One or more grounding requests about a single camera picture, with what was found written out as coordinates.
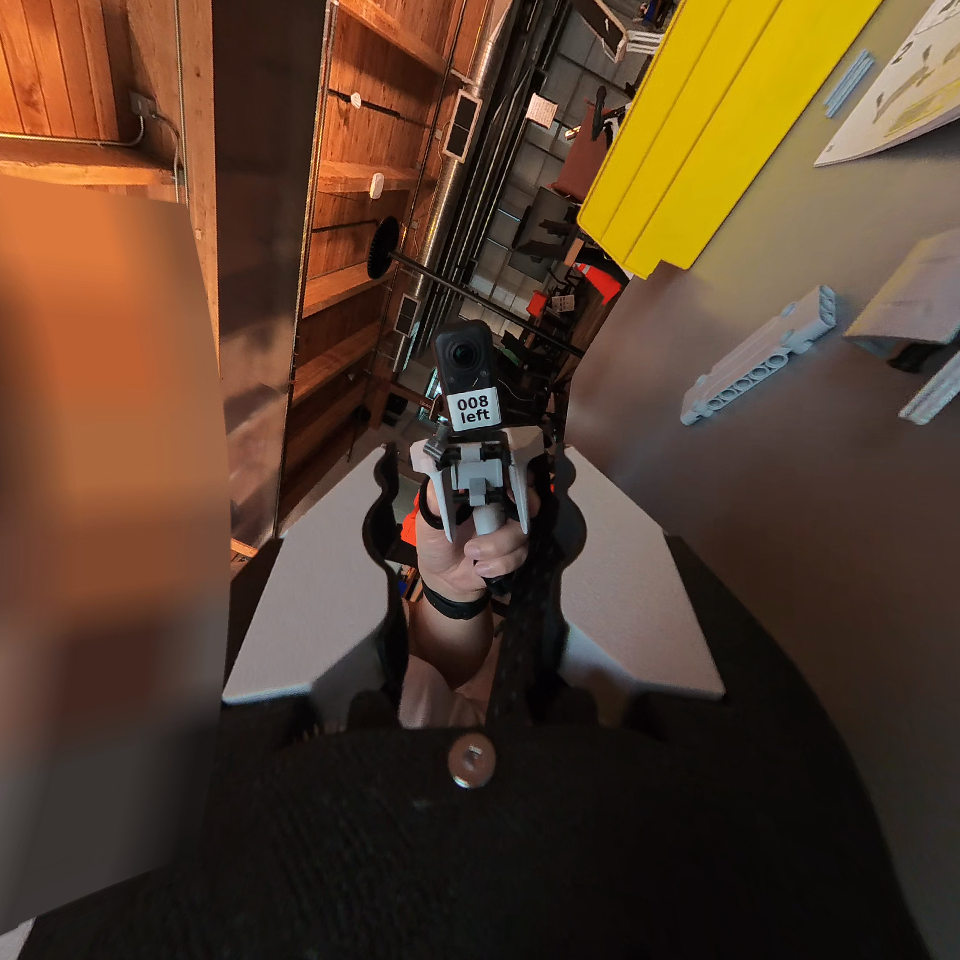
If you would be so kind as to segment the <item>grey toy panel with holes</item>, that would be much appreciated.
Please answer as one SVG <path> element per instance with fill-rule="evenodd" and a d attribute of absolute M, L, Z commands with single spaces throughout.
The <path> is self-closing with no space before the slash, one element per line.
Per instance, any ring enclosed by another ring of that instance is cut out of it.
<path fill-rule="evenodd" d="M 808 351 L 836 319 L 836 294 L 826 285 L 788 304 L 697 379 L 683 396 L 680 422 L 693 426 L 730 405 Z"/>

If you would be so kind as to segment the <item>person's left forearm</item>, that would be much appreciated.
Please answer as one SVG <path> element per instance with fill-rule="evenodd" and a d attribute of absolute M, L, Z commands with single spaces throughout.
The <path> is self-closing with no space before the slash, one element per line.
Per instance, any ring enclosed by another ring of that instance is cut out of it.
<path fill-rule="evenodd" d="M 426 599 L 409 606 L 409 612 L 411 653 L 436 668 L 452 690 L 472 681 L 494 645 L 490 602 L 469 619 L 447 617 Z"/>

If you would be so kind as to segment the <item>light blue toy beam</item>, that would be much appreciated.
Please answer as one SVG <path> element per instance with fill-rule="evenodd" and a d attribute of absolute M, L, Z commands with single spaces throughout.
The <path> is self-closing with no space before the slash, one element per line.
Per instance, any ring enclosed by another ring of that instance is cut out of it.
<path fill-rule="evenodd" d="M 876 58 L 869 50 L 864 49 L 858 54 L 823 101 L 825 118 L 834 118 L 865 76 L 871 71 L 875 63 Z"/>

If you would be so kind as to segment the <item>black wristband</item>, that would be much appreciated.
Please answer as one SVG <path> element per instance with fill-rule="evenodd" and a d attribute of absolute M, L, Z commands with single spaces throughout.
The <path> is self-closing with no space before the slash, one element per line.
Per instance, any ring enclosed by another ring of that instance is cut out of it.
<path fill-rule="evenodd" d="M 426 581 L 421 583 L 423 599 L 442 617 L 451 620 L 470 621 L 478 618 L 488 608 L 492 599 L 492 593 L 487 588 L 471 601 L 455 601 L 439 594 Z"/>

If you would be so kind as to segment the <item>yellow plastic bin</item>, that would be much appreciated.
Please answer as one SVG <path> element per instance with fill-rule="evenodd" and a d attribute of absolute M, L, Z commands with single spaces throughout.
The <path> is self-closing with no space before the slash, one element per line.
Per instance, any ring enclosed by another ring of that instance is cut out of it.
<path fill-rule="evenodd" d="M 678 5 L 579 214 L 647 279 L 689 269 L 881 5 Z"/>

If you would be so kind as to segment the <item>light grey toy beam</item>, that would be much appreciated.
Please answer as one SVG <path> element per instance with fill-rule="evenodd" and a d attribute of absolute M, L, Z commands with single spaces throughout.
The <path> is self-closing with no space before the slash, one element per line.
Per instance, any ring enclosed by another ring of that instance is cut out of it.
<path fill-rule="evenodd" d="M 898 417 L 916 426 L 928 425 L 959 394 L 959 352 L 924 384 L 898 412 Z"/>

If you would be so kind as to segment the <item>black round fan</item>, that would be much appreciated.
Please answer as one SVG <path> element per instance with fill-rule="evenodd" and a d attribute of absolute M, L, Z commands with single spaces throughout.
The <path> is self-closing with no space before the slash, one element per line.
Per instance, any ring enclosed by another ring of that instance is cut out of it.
<path fill-rule="evenodd" d="M 401 225 L 395 216 L 390 215 L 378 222 L 366 258 L 366 274 L 370 280 L 382 279 L 390 269 L 400 233 Z"/>

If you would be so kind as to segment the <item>person's left hand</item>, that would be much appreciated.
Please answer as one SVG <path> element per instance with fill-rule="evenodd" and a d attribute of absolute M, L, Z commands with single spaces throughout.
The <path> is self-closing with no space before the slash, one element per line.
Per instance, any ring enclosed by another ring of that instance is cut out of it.
<path fill-rule="evenodd" d="M 487 580 L 519 570 L 529 553 L 529 534 L 519 521 L 506 519 L 489 534 L 477 534 L 471 515 L 455 528 L 448 540 L 444 528 L 433 528 L 426 516 L 440 515 L 434 484 L 426 479 L 418 498 L 415 521 L 417 568 L 423 582 L 436 594 L 455 602 L 473 601 L 486 591 Z"/>

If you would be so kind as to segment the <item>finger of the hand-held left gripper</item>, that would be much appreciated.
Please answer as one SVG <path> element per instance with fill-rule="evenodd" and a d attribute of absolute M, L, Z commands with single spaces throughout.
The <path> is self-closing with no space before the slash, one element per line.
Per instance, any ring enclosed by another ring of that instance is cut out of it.
<path fill-rule="evenodd" d="M 445 454 L 437 453 L 434 446 L 411 446 L 411 466 L 421 475 L 424 483 L 429 482 L 433 486 L 437 510 L 433 510 L 431 516 L 437 520 L 428 520 L 428 525 L 439 529 L 438 524 L 441 523 L 447 541 L 452 543 L 455 535 L 453 488 Z"/>
<path fill-rule="evenodd" d="M 546 452 L 545 434 L 541 427 L 509 427 L 503 433 L 509 451 L 513 502 L 520 528 L 527 535 L 531 524 L 527 472 L 531 462 Z"/>

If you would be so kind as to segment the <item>person's pale shirt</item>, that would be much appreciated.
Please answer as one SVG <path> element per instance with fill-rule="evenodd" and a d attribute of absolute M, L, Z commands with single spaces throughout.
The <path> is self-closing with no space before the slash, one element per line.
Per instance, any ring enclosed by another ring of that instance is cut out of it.
<path fill-rule="evenodd" d="M 472 728 L 486 720 L 489 695 L 473 697 L 451 688 L 426 660 L 410 656 L 403 679 L 398 721 L 403 729 Z"/>

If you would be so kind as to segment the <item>black metal pole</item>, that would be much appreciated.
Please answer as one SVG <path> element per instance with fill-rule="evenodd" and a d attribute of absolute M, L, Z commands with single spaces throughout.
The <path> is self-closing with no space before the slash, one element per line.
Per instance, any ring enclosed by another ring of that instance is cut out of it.
<path fill-rule="evenodd" d="M 389 250 L 381 256 L 381 259 L 383 259 L 385 263 L 394 261 L 404 267 L 409 268 L 415 273 L 418 273 L 426 277 L 431 282 L 434 282 L 440 285 L 444 289 L 448 291 L 452 291 L 460 295 L 464 299 L 470 300 L 480 306 L 483 306 L 484 308 L 496 314 L 497 316 L 503 318 L 507 322 L 513 323 L 518 327 L 522 328 L 522 330 L 525 330 L 528 333 L 532 333 L 535 336 L 540 337 L 550 346 L 556 349 L 559 349 L 567 354 L 570 354 L 576 359 L 583 359 L 585 356 L 585 352 L 582 349 L 574 346 L 571 342 L 566 342 L 557 338 L 556 336 L 548 333 L 546 330 L 537 327 L 531 321 L 525 320 L 520 316 L 512 313 L 511 311 L 501 307 L 498 303 L 496 303 L 494 300 L 490 299 L 489 297 L 477 294 L 470 288 L 463 286 L 461 284 L 448 281 L 447 279 L 440 276 L 436 271 L 428 270 L 425 266 L 418 264 L 417 262 L 415 262 L 414 260 L 412 260 L 411 258 L 409 258 L 408 256 L 402 253 Z"/>

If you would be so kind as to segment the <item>curved grey toy piece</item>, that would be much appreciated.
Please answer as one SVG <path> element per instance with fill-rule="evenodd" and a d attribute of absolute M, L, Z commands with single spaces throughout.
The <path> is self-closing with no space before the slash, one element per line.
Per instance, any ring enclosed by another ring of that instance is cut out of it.
<path fill-rule="evenodd" d="M 959 229 L 923 239 L 844 333 L 896 370 L 918 374 L 959 330 Z"/>

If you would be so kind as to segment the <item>brown board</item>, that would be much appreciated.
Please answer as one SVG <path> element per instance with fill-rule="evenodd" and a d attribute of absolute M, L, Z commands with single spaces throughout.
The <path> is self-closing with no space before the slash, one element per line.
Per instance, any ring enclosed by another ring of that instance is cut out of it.
<path fill-rule="evenodd" d="M 547 184 L 548 189 L 570 201 L 582 204 L 587 198 L 599 170 L 613 145 L 617 123 L 599 121 L 599 133 L 592 139 L 595 104 L 584 100 L 585 114 L 572 146 L 562 163 L 556 179 Z"/>

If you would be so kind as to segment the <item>toy instruction booklet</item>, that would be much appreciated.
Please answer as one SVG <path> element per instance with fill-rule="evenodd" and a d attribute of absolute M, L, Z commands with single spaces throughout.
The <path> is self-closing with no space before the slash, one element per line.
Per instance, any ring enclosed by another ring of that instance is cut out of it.
<path fill-rule="evenodd" d="M 815 166 L 870 157 L 958 117 L 959 3 L 938 1 L 878 74 Z"/>

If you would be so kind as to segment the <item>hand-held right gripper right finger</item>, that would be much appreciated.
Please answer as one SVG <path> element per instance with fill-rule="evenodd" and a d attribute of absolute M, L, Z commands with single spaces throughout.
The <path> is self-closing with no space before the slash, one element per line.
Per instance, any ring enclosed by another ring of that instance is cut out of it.
<path fill-rule="evenodd" d="M 598 710 L 663 693 L 707 702 L 726 688 L 662 527 L 573 446 L 557 449 L 558 511 L 536 667 L 546 690 Z"/>

